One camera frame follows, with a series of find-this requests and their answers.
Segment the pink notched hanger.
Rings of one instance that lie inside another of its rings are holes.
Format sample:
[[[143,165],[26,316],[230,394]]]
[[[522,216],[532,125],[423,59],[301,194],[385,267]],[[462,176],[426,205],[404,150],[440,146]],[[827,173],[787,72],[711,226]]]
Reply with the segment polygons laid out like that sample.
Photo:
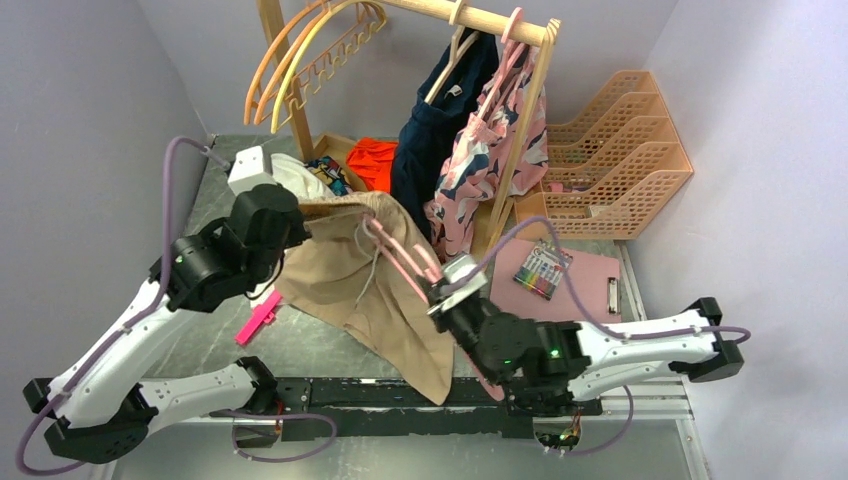
[[[371,215],[363,216],[361,231],[372,240],[380,254],[392,263],[415,293],[427,304],[428,299],[424,287],[434,285],[443,279],[441,265],[434,260],[434,257],[419,244],[413,247],[416,256],[411,255]]]

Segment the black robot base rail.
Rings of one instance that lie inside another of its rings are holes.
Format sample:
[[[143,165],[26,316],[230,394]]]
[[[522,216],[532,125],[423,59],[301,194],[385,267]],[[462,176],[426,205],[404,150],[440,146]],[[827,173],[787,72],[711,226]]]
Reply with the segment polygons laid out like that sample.
[[[436,405],[400,379],[273,377],[255,356],[241,357],[236,365],[258,385],[242,411],[282,415],[283,441],[312,440],[333,431],[340,437],[497,434],[531,439],[537,418],[602,413],[599,400],[566,404],[557,399],[544,406],[539,397],[509,393],[496,401],[474,377],[455,377],[445,402]],[[292,420],[296,414],[326,416],[336,428],[322,420]]]

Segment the beige drawstring shorts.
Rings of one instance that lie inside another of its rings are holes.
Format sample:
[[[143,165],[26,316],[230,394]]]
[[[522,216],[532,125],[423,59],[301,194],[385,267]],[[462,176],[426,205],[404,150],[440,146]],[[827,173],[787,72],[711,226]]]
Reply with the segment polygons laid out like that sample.
[[[291,305],[345,330],[441,405],[452,385],[454,342],[437,332],[421,296],[375,245],[372,217],[407,251],[429,243],[385,192],[305,200],[311,237],[286,251],[275,288]]]

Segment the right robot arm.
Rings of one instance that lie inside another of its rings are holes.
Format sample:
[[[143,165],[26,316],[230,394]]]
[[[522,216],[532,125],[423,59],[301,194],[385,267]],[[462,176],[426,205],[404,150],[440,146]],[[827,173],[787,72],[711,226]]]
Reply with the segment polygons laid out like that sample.
[[[535,416],[566,415],[609,390],[657,377],[732,377],[750,336],[720,323],[712,297],[674,316],[620,324],[520,318],[478,295],[444,301],[428,314],[483,380],[503,389],[510,408]]]

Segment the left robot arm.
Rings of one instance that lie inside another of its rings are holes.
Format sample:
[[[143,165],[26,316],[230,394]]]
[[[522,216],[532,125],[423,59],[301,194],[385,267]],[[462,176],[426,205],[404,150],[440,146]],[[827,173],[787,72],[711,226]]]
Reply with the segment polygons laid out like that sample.
[[[261,184],[240,193],[228,216],[175,240],[126,311],[77,363],[26,385],[50,451],[105,464],[193,417],[273,411],[278,383],[255,356],[182,379],[148,381],[145,373],[191,324],[269,280],[285,250],[308,238],[297,197],[279,184]]]

